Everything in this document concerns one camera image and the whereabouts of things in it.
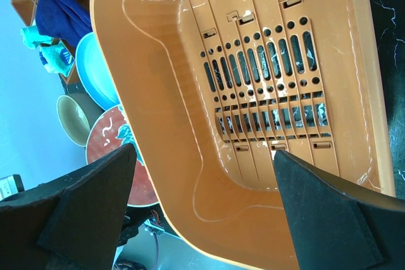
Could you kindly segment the beige grey ceramic bowl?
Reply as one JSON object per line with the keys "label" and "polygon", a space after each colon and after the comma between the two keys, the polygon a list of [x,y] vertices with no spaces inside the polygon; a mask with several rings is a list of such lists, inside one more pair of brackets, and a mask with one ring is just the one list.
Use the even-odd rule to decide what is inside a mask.
{"label": "beige grey ceramic bowl", "polygon": [[84,106],[88,99],[84,94],[72,93],[58,97],[56,111],[67,136],[78,146],[85,147],[90,133],[90,122]]}

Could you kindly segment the light blue plastic plate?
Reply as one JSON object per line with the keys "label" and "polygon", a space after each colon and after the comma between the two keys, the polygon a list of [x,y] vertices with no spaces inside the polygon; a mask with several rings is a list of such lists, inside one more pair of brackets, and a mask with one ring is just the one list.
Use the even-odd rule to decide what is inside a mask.
{"label": "light blue plastic plate", "polygon": [[99,107],[108,110],[120,103],[94,32],[83,36],[78,43],[75,64],[85,91]]}

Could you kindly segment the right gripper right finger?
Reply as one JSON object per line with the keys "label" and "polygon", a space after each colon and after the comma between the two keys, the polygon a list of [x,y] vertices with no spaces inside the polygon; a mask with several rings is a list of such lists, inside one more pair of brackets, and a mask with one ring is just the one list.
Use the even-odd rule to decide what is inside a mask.
{"label": "right gripper right finger", "polygon": [[404,201],[279,150],[275,176],[300,269],[404,269]]}

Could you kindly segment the red floral ceramic plate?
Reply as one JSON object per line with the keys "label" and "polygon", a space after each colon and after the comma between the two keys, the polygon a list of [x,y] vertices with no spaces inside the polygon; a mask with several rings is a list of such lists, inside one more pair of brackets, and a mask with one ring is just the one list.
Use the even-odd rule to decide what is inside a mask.
{"label": "red floral ceramic plate", "polygon": [[110,192],[121,190],[127,195],[128,206],[151,207],[158,203],[123,106],[113,106],[98,117],[87,138],[85,155],[89,164],[109,156],[118,158],[108,173],[113,179]]}

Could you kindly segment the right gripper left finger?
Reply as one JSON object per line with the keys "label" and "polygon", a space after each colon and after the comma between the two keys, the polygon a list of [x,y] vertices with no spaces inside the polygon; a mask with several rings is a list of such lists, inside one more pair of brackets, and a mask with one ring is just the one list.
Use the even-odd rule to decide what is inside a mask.
{"label": "right gripper left finger", "polygon": [[1,201],[1,269],[111,269],[127,208],[99,159]]}

